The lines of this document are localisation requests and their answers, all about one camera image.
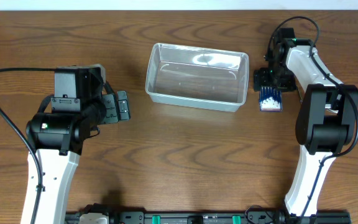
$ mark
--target clear plastic container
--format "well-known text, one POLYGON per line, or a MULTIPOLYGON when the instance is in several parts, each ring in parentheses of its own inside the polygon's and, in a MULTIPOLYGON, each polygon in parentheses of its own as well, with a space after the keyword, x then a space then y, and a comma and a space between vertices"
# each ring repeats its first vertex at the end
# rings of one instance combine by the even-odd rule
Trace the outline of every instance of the clear plastic container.
POLYGON ((248 55, 155 44, 146 92, 156 103, 235 112, 246 102, 248 55))

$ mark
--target black cable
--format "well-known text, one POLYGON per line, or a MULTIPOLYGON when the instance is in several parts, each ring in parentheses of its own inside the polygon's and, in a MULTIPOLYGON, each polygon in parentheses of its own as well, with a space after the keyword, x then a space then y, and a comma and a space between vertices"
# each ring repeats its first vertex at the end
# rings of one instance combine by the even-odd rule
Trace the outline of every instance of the black cable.
POLYGON ((50 99, 54 97, 53 94, 45 97, 42 101, 41 101, 41 104, 40 104, 40 107, 38 108, 38 113, 43 113, 45 111, 45 109, 47 109, 49 103, 50 103, 50 99))
POLYGON ((114 94, 114 90, 111 88, 109 82, 106 81, 106 83, 103 86, 107 94, 114 94))
POLYGON ((100 128, 99 127, 94 127, 94 128, 91 128, 91 131, 98 131, 98 133, 97 134, 94 134, 94 135, 91 135, 91 136, 89 136, 89 137, 87 137, 88 139, 89 138, 93 138, 93 137, 95 137, 95 136, 98 136, 98 135, 100 135, 100 128))
MULTIPOLYGON (((0 69, 0 72, 11 72, 11 71, 38 71, 38 72, 44 72, 44 71, 55 71, 54 68, 2 68, 0 69)), ((37 168, 37 174, 38 174, 38 185, 36 186, 37 195, 35 197, 35 203, 34 203, 34 209, 31 216, 31 223, 35 223, 35 218, 37 216, 38 206, 41 198, 41 192, 44 189, 44 186, 42 185, 42 168, 40 166, 40 163, 37 159, 37 156, 35 155, 35 150, 31 147, 29 142, 26 140, 22 132, 17 128, 17 126, 11 121, 11 119, 6 115, 5 112, 0 108, 0 115, 5 119, 5 121, 8 123, 8 125, 16 132, 16 134, 22 139, 25 146, 28 148, 34 163, 35 167, 37 168)))
POLYGON ((316 65, 316 67, 318 68, 318 70, 324 75, 324 77, 329 80, 331 83, 333 83, 335 85, 335 87, 339 90, 339 93, 340 94, 343 94, 350 102, 351 106, 352 106, 352 109, 353 109, 353 112, 354 112, 354 116, 355 116, 355 119, 356 119, 356 133, 354 135, 354 139, 352 141, 352 144, 349 146, 349 148, 347 148, 344 152, 340 152, 338 154, 333 154, 333 155, 330 155, 330 156, 327 156, 325 158, 323 158, 321 161, 320 161, 320 165, 319 165, 319 169, 317 171, 317 175, 316 175, 316 178, 314 180, 314 183, 313 183, 313 186, 311 188, 311 192, 310 192, 310 195, 308 197, 308 201, 306 202, 306 205, 305 205, 305 208, 303 209, 302 211, 302 214, 301 216, 299 217, 298 219, 298 224, 301 223, 303 217, 305 216, 305 213, 308 209, 308 206, 310 204, 310 201, 313 197, 313 194, 314 194, 314 191, 316 190, 316 186, 317 186, 317 182, 318 182, 318 179, 320 177, 320 174, 321 174, 321 170, 323 169, 324 167, 324 163, 328 160, 328 159, 332 159, 332 158, 337 158, 337 157, 341 157, 341 156, 345 156, 346 154, 350 153, 354 146, 357 144, 358 142, 358 109, 357 109, 357 106, 356 104, 354 103, 354 100, 352 99, 352 97, 350 96, 350 94, 345 90, 343 89, 343 87, 338 84, 337 82, 335 82, 335 80, 333 80, 331 77, 330 77, 330 74, 327 74, 323 68, 320 67, 319 63, 316 61, 316 59, 314 58, 314 53, 313 53, 313 47, 316 45, 317 43, 317 40, 319 38, 319 35, 320 35, 320 28, 318 27, 317 23, 308 18, 308 17, 305 17, 305 16, 294 16, 294 17, 291 17, 289 19, 286 19, 284 20, 280 25, 278 25, 278 27, 274 30, 272 36, 270 36, 270 40, 268 42, 268 46, 267 46, 267 53, 266 53, 266 57, 269 56, 269 50, 270 50, 270 44, 272 43, 272 39, 273 39, 273 35, 274 33, 282 26, 284 25, 286 22, 292 20, 292 19, 306 19, 307 21, 310 21, 315 27, 316 27, 316 31, 317 31, 317 34, 316 34, 316 38, 314 40, 314 42, 310 45, 310 49, 309 49, 309 57, 312 59, 313 63, 316 65))

